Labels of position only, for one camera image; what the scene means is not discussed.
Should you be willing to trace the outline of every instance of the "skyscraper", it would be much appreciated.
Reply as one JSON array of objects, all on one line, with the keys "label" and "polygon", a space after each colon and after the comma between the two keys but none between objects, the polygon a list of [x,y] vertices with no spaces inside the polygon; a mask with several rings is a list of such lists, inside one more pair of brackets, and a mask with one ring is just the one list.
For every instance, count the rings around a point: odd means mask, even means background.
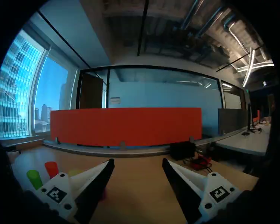
[{"label": "skyscraper", "polygon": [[48,107],[47,108],[47,118],[48,118],[48,123],[51,123],[51,110],[52,110],[53,108],[51,108],[51,107]]},{"label": "skyscraper", "polygon": [[38,119],[39,119],[39,109],[35,108],[34,120],[38,120]]},{"label": "skyscraper", "polygon": [[0,138],[26,136],[28,100],[32,80],[43,50],[21,31],[14,39],[0,68]]},{"label": "skyscraper", "polygon": [[45,104],[41,107],[41,120],[48,122],[48,107]]}]

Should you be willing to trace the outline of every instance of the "blue sky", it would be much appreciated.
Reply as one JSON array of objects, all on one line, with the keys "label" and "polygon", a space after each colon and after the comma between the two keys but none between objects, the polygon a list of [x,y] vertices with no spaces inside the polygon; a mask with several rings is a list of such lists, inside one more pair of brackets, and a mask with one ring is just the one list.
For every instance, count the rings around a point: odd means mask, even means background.
[{"label": "blue sky", "polygon": [[39,109],[39,117],[43,104],[52,107],[53,110],[59,110],[60,90],[61,86],[66,83],[67,76],[68,71],[65,68],[50,58],[46,59],[35,99],[35,108]]}]

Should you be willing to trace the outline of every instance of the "table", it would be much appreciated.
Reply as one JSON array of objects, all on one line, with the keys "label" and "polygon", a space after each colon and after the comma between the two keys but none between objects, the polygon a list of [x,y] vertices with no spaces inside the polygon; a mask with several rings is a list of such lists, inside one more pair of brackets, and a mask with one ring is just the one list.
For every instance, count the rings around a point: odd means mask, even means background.
[{"label": "table", "polygon": [[[162,159],[173,161],[169,155],[141,158],[114,158],[115,168],[107,184],[107,197],[99,202],[92,224],[97,223],[176,223],[185,224],[186,219],[162,169]],[[44,163],[57,162],[59,169],[68,173],[73,169],[87,170],[109,158],[84,156],[39,146],[23,150],[12,168],[22,187],[29,187],[26,177],[29,169],[40,172],[43,183],[49,176]],[[176,162],[186,168],[182,161]],[[231,167],[212,161],[212,170],[220,173],[241,190],[252,190],[258,178]],[[198,171],[207,175],[206,170]]]},{"label": "table", "polygon": [[243,136],[243,131],[233,136],[216,142],[216,145],[226,149],[235,150],[256,156],[264,156],[267,151],[268,140],[270,138],[270,125],[258,125],[262,132],[249,132],[248,136]]}]

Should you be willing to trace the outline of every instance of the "door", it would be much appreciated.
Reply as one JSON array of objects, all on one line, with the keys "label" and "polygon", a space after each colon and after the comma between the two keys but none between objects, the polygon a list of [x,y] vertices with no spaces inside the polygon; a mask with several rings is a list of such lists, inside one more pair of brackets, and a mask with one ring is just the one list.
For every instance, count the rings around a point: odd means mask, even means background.
[{"label": "door", "polygon": [[80,109],[102,108],[103,80],[89,74],[83,74]]}]

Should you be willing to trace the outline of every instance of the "orange partition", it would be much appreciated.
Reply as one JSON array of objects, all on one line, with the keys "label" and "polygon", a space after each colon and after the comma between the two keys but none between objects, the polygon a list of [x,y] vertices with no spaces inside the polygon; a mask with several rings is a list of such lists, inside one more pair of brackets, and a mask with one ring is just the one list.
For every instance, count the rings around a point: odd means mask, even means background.
[{"label": "orange partition", "polygon": [[253,122],[260,120],[260,111],[257,110],[257,118],[253,118]]},{"label": "orange partition", "polygon": [[201,108],[51,111],[51,138],[90,146],[151,146],[202,137]]}]

